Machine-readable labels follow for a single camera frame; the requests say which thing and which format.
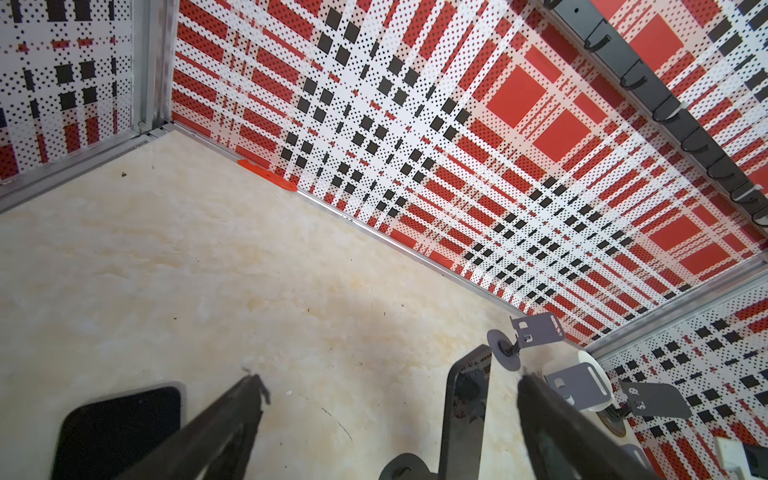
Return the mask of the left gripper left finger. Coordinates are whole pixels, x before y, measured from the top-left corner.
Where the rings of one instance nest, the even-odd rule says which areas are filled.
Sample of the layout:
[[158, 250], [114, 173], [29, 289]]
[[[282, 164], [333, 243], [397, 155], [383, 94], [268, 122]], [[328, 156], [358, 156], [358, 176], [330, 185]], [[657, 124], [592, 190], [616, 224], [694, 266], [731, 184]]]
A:
[[247, 375], [121, 479], [242, 479], [270, 392]]

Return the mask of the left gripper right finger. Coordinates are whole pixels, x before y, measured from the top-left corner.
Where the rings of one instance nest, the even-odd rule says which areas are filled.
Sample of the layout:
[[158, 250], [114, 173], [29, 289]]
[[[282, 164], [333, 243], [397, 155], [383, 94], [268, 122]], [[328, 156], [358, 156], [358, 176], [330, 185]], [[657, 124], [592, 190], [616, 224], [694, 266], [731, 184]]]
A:
[[543, 380], [518, 382], [517, 408], [537, 479], [656, 479]]

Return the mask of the purple phone stand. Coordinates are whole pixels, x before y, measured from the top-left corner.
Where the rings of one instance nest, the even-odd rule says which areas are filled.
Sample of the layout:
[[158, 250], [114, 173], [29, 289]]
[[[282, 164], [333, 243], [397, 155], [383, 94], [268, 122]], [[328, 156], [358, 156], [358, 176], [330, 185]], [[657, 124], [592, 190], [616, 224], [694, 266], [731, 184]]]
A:
[[566, 337], [560, 320], [552, 313], [511, 318], [510, 321], [516, 333], [514, 341], [497, 329], [489, 330], [486, 335], [493, 357], [508, 371], [521, 368], [522, 350], [561, 342]]

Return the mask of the grey stand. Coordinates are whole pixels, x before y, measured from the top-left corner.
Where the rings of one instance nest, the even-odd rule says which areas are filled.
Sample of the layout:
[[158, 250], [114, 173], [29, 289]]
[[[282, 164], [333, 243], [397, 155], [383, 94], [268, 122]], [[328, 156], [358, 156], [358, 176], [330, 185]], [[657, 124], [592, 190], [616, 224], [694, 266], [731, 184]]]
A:
[[437, 480], [438, 475], [429, 470], [417, 455], [402, 453], [382, 469], [379, 480]]

